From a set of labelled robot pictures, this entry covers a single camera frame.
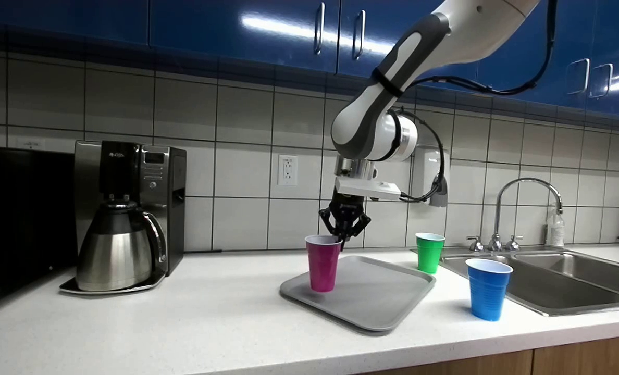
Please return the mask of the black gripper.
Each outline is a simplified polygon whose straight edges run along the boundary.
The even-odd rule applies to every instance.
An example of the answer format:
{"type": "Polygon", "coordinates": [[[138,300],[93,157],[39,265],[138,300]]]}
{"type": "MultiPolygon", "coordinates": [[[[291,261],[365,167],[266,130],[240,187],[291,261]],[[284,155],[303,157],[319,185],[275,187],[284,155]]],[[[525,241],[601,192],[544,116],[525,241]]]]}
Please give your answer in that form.
{"type": "Polygon", "coordinates": [[[358,237],[371,222],[365,215],[363,197],[340,192],[331,193],[331,202],[319,211],[319,217],[343,249],[346,241],[358,237]]]}

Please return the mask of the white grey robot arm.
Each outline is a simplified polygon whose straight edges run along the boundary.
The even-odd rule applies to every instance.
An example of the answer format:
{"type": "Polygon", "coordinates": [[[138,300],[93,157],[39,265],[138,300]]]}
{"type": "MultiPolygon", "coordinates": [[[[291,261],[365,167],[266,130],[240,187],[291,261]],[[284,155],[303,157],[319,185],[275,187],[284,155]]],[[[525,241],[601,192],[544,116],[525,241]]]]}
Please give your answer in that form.
{"type": "Polygon", "coordinates": [[[371,218],[366,197],[404,197],[398,185],[376,178],[373,165],[404,160],[417,146],[417,124],[393,105],[425,70],[475,63],[496,52],[536,10],[541,0],[442,0],[417,21],[373,68],[365,90],[331,122],[338,151],[334,193],[319,217],[346,243],[371,218]]]}

